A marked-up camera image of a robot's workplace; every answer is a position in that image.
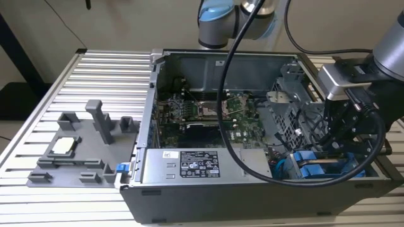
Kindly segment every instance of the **metal frame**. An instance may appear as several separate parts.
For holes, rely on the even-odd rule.
[[[139,52],[107,51],[98,51],[94,53],[147,54]],[[119,58],[119,56],[115,55],[105,55],[105,57],[107,56],[113,59]],[[41,119],[46,113],[58,111],[61,108],[65,108],[66,110],[79,110],[81,104],[86,102],[86,99],[90,96],[86,93],[82,95],[79,93],[77,95],[59,95],[59,91],[69,80],[70,71],[77,67],[82,58],[83,54],[75,55],[74,60],[70,62],[70,65],[49,91],[47,96],[25,123],[13,142],[10,143],[10,146],[0,155],[0,164],[3,165],[0,168],[0,224],[25,223],[25,226],[29,227],[54,227],[55,225],[59,227],[70,227],[73,225],[86,225],[89,227],[99,227],[101,225],[142,226],[135,222],[130,209],[117,189],[26,187],[29,173],[34,168],[33,166],[37,163],[38,157],[46,152],[49,138],[54,137],[55,131],[59,129],[55,126],[53,117],[47,117],[49,120],[45,121],[41,121]],[[330,57],[317,56],[310,57],[310,59],[318,69],[325,63],[334,63],[334,59]],[[105,67],[110,70],[118,69],[111,66]],[[114,79],[114,77],[106,78],[109,77],[106,74],[89,75],[94,76],[93,78],[87,78],[89,81],[98,83],[103,81],[109,82],[107,80],[131,83],[137,80],[135,73],[121,74],[122,77],[131,77],[122,79]],[[123,103],[135,102],[131,96],[127,95],[109,95],[109,93],[105,93],[99,94],[99,96],[106,100],[110,100],[111,108],[107,113],[121,113],[121,110],[113,108],[114,105],[119,108],[119,105],[123,105]],[[123,97],[125,99],[117,100],[117,96]],[[383,159],[390,159],[401,173],[404,175],[404,123],[402,121],[398,121],[393,125],[391,132],[387,136],[393,145],[394,154],[389,157],[383,157]],[[5,165],[11,167],[13,169],[10,170],[13,171],[5,172]],[[404,225],[403,213],[404,187],[401,187],[385,197],[361,201],[358,205],[349,208],[338,217],[185,223],[183,226],[402,227]]]

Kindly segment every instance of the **warning symbols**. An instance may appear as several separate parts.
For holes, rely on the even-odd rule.
[[[221,177],[221,162],[218,151],[182,151],[181,152],[181,176],[189,177]]]

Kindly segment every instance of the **metal slotted surface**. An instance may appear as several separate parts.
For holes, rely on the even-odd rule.
[[[59,129],[55,120],[61,112],[75,111],[81,118],[89,118],[87,100],[102,99],[103,111],[114,119],[133,116],[141,120],[143,114],[146,94],[142,91],[147,90],[149,84],[150,54],[89,51],[75,58],[35,111],[38,114],[29,119],[7,147],[9,155],[0,156],[0,160],[7,157],[0,168],[0,224],[5,226],[142,226],[133,220],[117,189],[26,187],[27,176]],[[313,57],[311,60],[318,68],[334,62],[329,57]],[[404,174],[402,121],[394,124],[389,140],[394,147],[390,159]],[[338,217],[183,223],[183,226],[403,227],[403,214],[404,187],[401,187],[382,198],[363,200]]]

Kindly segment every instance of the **wire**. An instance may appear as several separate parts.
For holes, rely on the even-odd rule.
[[[194,98],[194,100],[197,101],[197,104],[198,104],[199,102],[198,102],[197,97],[191,94],[191,92],[187,89],[185,89],[185,91],[187,91],[187,93],[190,94],[191,98]]]
[[[291,43],[294,44],[294,46],[303,52],[307,54],[314,54],[314,55],[322,55],[322,54],[338,54],[338,53],[373,53],[373,50],[370,49],[345,49],[345,50],[335,50],[335,51],[309,51],[306,49],[303,49],[303,47],[297,43],[293,34],[291,34],[291,30],[290,30],[290,22],[289,22],[289,13],[290,13],[290,6],[291,6],[291,2],[293,0],[289,0],[287,4],[286,4],[286,33],[290,37]]]
[[[53,5],[50,4],[49,0],[45,0],[45,2],[49,4],[49,6],[51,7],[51,9],[54,10],[57,16],[59,17],[59,19],[62,20],[65,26],[67,27],[67,29],[71,31],[71,33],[77,36],[78,40],[82,42],[85,48],[87,49],[86,44],[83,43],[82,39],[79,38],[79,36],[77,35],[77,33],[71,30],[70,26],[66,24],[65,20],[62,19],[59,13],[57,12],[57,10],[54,9]]]
[[[197,18],[198,27],[201,26],[201,13],[202,13],[202,8],[203,8],[203,2],[205,2],[205,0],[202,0],[201,6],[199,6],[199,8],[198,8],[198,18]]]
[[[278,162],[278,164],[277,164],[277,166],[275,166],[275,169],[274,169],[274,175],[275,176],[278,176],[279,178],[281,178],[281,168],[282,168],[282,166],[286,164],[286,159],[282,159],[279,162]]]
[[[13,139],[10,139],[10,138],[7,138],[7,137],[5,137],[5,136],[0,136],[0,138],[2,138],[2,139],[6,139],[6,140],[9,140],[9,141],[13,140]]]
[[[381,115],[378,114],[378,112],[375,111],[370,111],[367,114],[367,117],[370,117],[375,124],[377,124],[377,128],[378,128],[378,138],[375,140],[375,143],[373,144],[373,150],[366,158],[366,160],[343,176],[326,180],[326,181],[319,181],[319,182],[293,182],[293,181],[283,181],[283,180],[278,180],[274,179],[271,177],[267,177],[266,175],[262,175],[261,173],[258,173],[257,171],[254,171],[247,165],[246,163],[239,159],[238,154],[235,153],[235,150],[233,148],[233,144],[229,140],[227,134],[226,134],[226,125],[223,122],[223,108],[222,108],[222,101],[223,101],[223,89],[225,89],[225,84],[226,84],[226,76],[227,76],[227,71],[230,68],[230,64],[238,49],[238,46],[242,42],[243,36],[249,30],[249,27],[254,21],[255,16],[259,13],[259,10],[263,6],[265,0],[259,0],[251,14],[250,17],[247,19],[246,24],[243,25],[243,28],[241,30],[241,33],[238,34],[233,47],[229,51],[227,54],[227,59],[226,59],[226,64],[223,67],[223,72],[222,72],[222,78],[221,78],[221,84],[219,84],[219,89],[218,89],[218,101],[217,101],[217,109],[218,109],[218,123],[219,123],[219,129],[221,129],[221,133],[222,133],[222,138],[226,144],[226,147],[229,149],[230,155],[233,157],[233,159],[235,160],[237,164],[241,166],[241,168],[254,177],[259,178],[261,180],[270,182],[270,183],[277,183],[277,184],[282,184],[285,186],[294,186],[294,187],[325,187],[325,186],[330,186],[338,183],[342,183],[345,181],[347,181],[349,179],[351,179],[353,177],[355,177],[365,169],[366,167],[374,162],[383,144],[385,144],[385,138],[386,138],[386,126],[385,126],[385,120],[382,119]]]
[[[289,144],[290,142],[282,143],[282,144],[277,144],[277,145],[270,145],[270,147],[281,147],[285,146],[286,144]]]

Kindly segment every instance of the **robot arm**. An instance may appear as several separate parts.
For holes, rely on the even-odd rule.
[[[235,38],[258,0],[243,0],[235,6],[234,0],[207,0],[201,10],[199,43],[205,48],[222,49],[230,38]],[[274,0],[267,0],[246,33],[246,39],[265,37],[271,29],[275,17]]]
[[[403,12],[374,54],[366,59],[338,60],[335,64],[325,65],[318,82],[327,97],[325,119],[330,127],[321,145],[325,150],[366,153],[370,146],[353,142],[358,136],[377,134],[375,123],[363,115],[365,108],[378,109],[387,130],[404,116]]]

